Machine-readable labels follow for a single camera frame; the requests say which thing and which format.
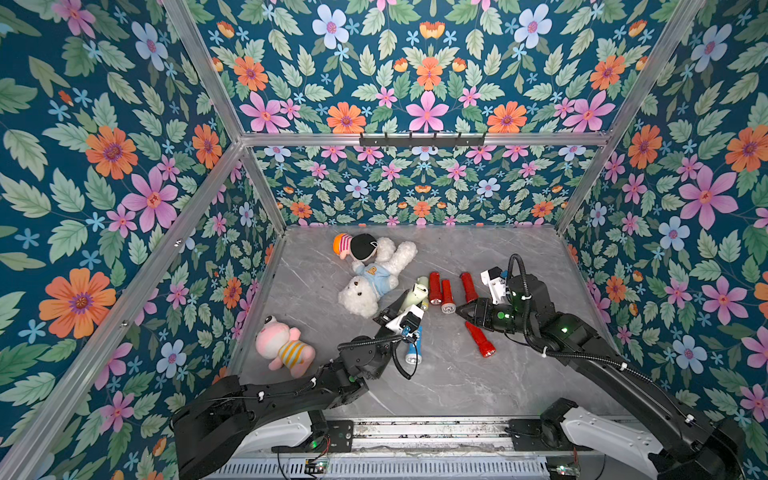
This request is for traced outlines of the red flashlight white logo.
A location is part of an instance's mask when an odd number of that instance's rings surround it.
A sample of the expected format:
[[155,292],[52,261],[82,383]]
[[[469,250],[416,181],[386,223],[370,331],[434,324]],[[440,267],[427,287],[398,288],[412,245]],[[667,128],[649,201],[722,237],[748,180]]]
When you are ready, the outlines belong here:
[[442,303],[441,311],[443,314],[451,315],[456,312],[456,303],[453,298],[452,286],[449,279],[441,280]]

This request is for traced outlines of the pale green flashlight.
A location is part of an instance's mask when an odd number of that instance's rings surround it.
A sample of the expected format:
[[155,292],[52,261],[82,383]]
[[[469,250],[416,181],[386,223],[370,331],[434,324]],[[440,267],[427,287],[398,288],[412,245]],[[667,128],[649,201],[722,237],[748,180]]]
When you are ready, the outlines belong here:
[[412,306],[417,306],[421,310],[426,311],[429,307],[428,296],[429,280],[425,276],[419,277],[413,287],[406,293],[399,312],[403,313]]

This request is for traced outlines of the blue flashlight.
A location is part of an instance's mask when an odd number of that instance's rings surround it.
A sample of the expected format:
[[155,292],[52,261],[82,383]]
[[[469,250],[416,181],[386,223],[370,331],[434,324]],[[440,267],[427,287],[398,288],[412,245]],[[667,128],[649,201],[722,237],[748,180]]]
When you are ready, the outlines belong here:
[[419,327],[411,335],[413,342],[408,344],[408,351],[405,355],[405,362],[409,365],[418,366],[422,362],[422,335],[422,327]]

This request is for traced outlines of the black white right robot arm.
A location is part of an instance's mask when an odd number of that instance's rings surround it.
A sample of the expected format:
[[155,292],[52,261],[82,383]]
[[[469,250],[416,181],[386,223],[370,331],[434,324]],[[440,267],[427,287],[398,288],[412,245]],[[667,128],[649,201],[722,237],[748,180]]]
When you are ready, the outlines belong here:
[[504,303],[480,297],[469,273],[462,273],[461,281],[466,302],[456,312],[469,325],[522,335],[525,346],[585,377],[639,423],[631,428],[559,399],[540,417],[545,443],[587,447],[651,479],[742,478],[745,434],[735,421],[713,421],[667,394],[614,352],[591,325],[558,311],[536,276],[503,280]]

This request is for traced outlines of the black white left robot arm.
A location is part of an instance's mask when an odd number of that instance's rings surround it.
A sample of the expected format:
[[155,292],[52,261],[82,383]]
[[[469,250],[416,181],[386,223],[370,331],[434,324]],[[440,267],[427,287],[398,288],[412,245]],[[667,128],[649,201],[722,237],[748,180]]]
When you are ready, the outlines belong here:
[[311,376],[256,385],[229,375],[181,407],[171,420],[179,477],[202,479],[214,473],[260,427],[302,413],[318,418],[324,410],[353,403],[368,392],[367,382],[379,379],[391,364],[411,379],[397,348],[416,342],[424,310],[403,308],[406,297],[402,294],[374,317],[380,325],[375,336],[338,345],[338,357]]

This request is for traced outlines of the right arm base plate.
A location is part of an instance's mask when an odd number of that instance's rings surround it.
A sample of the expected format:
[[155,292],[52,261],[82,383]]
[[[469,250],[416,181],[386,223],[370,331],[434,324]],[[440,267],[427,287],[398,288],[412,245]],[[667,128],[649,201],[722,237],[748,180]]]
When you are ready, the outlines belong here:
[[542,422],[539,418],[510,419],[504,432],[516,451],[589,451],[570,442],[554,423]]

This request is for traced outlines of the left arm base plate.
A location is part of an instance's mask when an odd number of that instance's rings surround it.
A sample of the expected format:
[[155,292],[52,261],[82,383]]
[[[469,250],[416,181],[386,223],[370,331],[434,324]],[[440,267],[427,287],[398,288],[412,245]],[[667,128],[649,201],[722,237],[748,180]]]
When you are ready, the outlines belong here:
[[272,453],[348,453],[352,450],[355,422],[330,420],[309,424],[308,434],[296,445],[274,446]]

